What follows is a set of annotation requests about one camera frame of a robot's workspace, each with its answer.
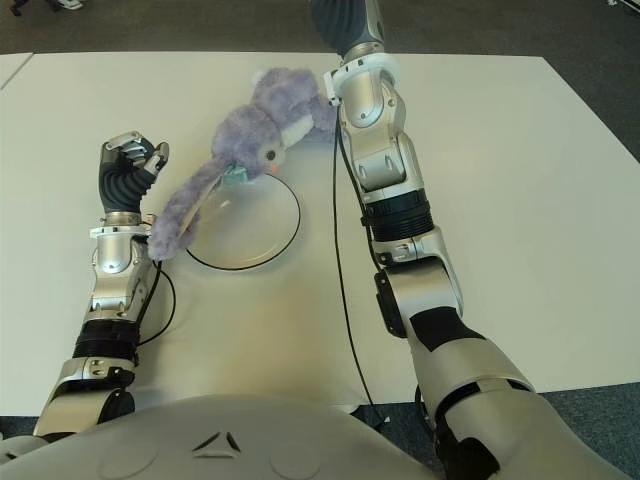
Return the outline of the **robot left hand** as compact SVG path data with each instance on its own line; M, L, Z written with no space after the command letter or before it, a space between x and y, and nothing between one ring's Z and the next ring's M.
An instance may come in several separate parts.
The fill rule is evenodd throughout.
M169 144L152 144L138 131L107 140L101 148L98 187L106 214L141 213L141 201L169 160Z

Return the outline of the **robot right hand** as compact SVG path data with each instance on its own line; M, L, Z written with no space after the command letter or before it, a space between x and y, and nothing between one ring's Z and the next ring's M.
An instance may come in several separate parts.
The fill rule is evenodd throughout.
M341 57L357 45L384 42L376 0L312 0L310 8L316 30Z

